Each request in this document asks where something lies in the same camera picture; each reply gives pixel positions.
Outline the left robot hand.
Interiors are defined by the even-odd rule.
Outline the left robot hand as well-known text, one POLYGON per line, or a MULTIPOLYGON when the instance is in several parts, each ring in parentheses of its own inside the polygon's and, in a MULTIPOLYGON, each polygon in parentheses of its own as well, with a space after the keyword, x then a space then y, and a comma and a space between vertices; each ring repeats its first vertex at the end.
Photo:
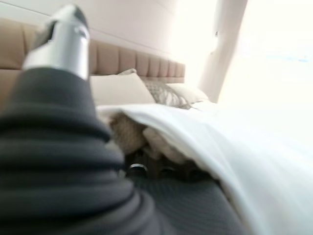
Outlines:
POLYGON ((211 177, 154 182, 123 170, 96 116, 86 18, 65 5, 39 29, 0 113, 1 234, 246 234, 211 177))

